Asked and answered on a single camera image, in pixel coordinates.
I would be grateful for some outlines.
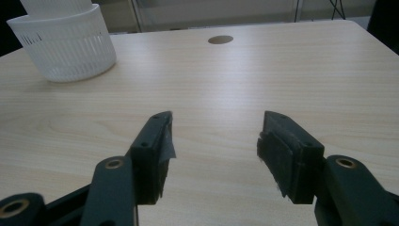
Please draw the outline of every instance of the wooden table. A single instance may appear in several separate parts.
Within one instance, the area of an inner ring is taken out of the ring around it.
[[[229,35],[233,41],[210,44]],[[141,225],[316,225],[284,200],[256,154],[263,112],[290,116],[399,194],[399,57],[351,22],[269,24],[112,37],[117,64],[47,82],[24,50],[0,58],[0,199],[51,202],[124,154],[147,118],[174,113],[164,198]]]

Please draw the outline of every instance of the screw hole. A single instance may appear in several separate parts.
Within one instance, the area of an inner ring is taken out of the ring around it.
[[[335,161],[337,162],[338,165],[345,168],[354,169],[356,167],[356,163],[347,158],[338,158]]]
[[[116,169],[116,168],[121,167],[122,165],[123,165],[123,162],[121,160],[113,159],[113,160],[110,160],[109,162],[107,162],[105,164],[105,167],[107,169]]]
[[[21,199],[0,208],[0,218],[11,218],[23,212],[29,206],[29,200]]]

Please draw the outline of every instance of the round hole in table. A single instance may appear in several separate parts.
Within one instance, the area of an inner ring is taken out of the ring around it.
[[[211,44],[225,44],[233,40],[232,36],[215,36],[211,37],[208,42]]]

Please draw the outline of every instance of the table surface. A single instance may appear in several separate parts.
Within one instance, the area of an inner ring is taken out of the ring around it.
[[[233,41],[210,44],[229,35]],[[358,25],[231,26],[112,36],[95,78],[47,82],[24,50],[0,58],[0,199],[53,201],[123,155],[153,114],[173,111],[164,198],[141,225],[316,225],[283,199],[256,154],[263,112],[290,116],[399,193],[399,57]]]

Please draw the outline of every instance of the white container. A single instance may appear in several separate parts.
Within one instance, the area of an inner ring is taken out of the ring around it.
[[[7,21],[18,40],[50,81],[71,82],[106,71],[116,54],[100,7],[74,16],[32,20],[29,16]]]
[[[90,0],[21,0],[21,3],[33,19],[69,17],[91,9]]]

